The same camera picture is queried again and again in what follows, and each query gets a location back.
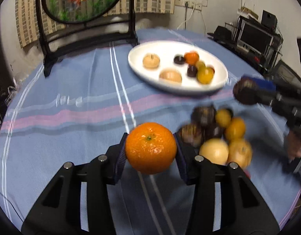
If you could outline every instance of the beige curtain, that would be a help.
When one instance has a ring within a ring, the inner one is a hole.
[[[81,4],[81,11],[91,14],[92,0],[86,0]],[[58,0],[60,5],[65,4],[66,0]],[[174,13],[175,0],[134,0],[134,7],[137,13]],[[129,0],[120,0],[114,8],[106,15],[119,15],[128,13]],[[15,0],[16,27],[20,46],[34,42],[38,39],[38,26],[35,8],[35,0]],[[50,19],[42,9],[43,27],[46,34],[54,33],[64,29],[65,25],[56,23]]]

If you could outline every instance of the striped tablecloth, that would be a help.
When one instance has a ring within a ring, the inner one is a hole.
[[[175,96],[144,83],[130,69],[130,45],[110,43],[56,64],[50,77],[38,66],[12,101],[0,132],[0,205],[21,228],[44,187],[66,161],[79,165],[120,142],[124,132],[146,121],[172,132],[189,121],[194,106],[228,104],[244,118],[254,156],[248,170],[280,227],[300,194],[299,180],[282,172],[285,120],[265,107],[246,107],[232,97],[243,74],[259,76],[244,61],[202,35],[148,29],[140,42],[174,40],[197,45],[228,68],[227,85],[213,96]],[[81,223],[87,230],[86,188],[82,186]],[[180,179],[175,162],[154,176],[138,174],[128,164],[116,186],[108,186],[117,234],[184,234],[194,188]],[[14,206],[19,218],[9,203]],[[216,185],[214,228],[220,225],[220,188]]]

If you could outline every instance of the computer monitor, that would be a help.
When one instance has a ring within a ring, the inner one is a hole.
[[[263,30],[245,23],[239,42],[248,46],[259,54],[265,54],[267,47],[271,44],[272,36]]]

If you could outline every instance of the oval plate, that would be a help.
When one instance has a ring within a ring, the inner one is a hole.
[[[186,52],[196,51],[199,59],[204,61],[206,66],[215,69],[215,75],[211,84],[202,85],[196,78],[189,78],[186,75],[187,63],[177,65],[173,62],[176,55],[184,55]],[[143,58],[148,53],[157,54],[160,57],[160,65],[155,70],[149,70],[143,66]],[[214,55],[209,52],[182,42],[175,41],[153,41],[146,42],[134,47],[128,55],[129,65],[132,70],[144,81],[151,85],[173,93],[183,94],[203,94],[222,88],[228,79],[228,71],[225,65]],[[159,79],[159,74],[163,69],[172,68],[178,70],[182,75],[182,83],[171,83]]]

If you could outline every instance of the mandarin orange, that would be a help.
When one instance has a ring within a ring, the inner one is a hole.
[[[149,122],[137,126],[126,139],[125,151],[131,166],[144,174],[162,172],[176,155],[173,134],[164,126]]]

